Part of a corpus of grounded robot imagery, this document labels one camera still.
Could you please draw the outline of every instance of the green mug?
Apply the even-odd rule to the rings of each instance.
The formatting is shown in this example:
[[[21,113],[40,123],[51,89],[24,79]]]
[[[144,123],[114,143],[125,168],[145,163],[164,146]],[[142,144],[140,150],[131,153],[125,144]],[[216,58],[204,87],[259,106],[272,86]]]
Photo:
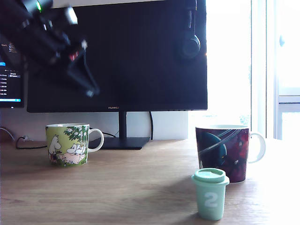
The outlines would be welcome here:
[[[97,131],[101,136],[100,144],[89,149],[89,135]],[[65,123],[46,126],[48,157],[50,163],[58,166],[83,165],[88,161],[88,153],[98,151],[104,136],[99,129],[90,129],[89,124]]]

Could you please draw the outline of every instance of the monitor stand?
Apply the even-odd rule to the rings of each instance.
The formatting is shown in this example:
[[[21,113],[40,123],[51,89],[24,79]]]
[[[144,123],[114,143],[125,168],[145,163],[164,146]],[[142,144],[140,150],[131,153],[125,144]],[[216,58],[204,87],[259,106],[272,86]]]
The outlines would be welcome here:
[[[101,149],[105,150],[140,150],[149,137],[127,137],[127,112],[119,112],[119,137],[106,137]],[[89,142],[89,148],[93,149],[100,144],[100,138]]]

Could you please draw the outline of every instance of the computer monitor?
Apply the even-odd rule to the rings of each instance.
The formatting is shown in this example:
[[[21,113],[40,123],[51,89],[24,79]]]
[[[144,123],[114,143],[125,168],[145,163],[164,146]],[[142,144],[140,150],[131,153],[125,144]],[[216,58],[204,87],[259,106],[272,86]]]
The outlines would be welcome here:
[[[23,108],[23,76],[15,67],[21,66],[21,55],[0,34],[0,108]]]
[[[87,65],[100,86],[89,98],[54,74],[33,75],[27,111],[119,112],[119,137],[103,148],[140,149],[126,138],[126,112],[207,109],[206,6],[198,1],[198,55],[183,59],[178,48],[188,25],[185,1],[165,0],[74,7],[78,25],[66,33],[88,41]],[[110,142],[120,142],[110,146]]]

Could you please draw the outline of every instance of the wooden desk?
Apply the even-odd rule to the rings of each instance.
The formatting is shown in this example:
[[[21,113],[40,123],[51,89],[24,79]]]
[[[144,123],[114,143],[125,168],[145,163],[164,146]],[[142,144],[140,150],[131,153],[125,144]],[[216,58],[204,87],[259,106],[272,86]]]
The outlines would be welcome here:
[[[267,140],[264,159],[248,165],[245,182],[227,186],[224,217],[212,222],[196,214],[195,140],[100,150],[73,168],[51,167],[46,149],[2,144],[1,224],[299,224],[299,156],[298,146]]]

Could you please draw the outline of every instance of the headphones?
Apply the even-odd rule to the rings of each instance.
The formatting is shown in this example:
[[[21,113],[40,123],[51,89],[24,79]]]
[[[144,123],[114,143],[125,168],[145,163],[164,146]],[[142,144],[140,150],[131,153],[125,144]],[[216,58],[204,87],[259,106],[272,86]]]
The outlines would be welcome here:
[[[186,10],[188,14],[188,24],[181,44],[181,55],[184,59],[190,60],[196,57],[200,51],[200,41],[195,34],[197,0],[186,0]]]

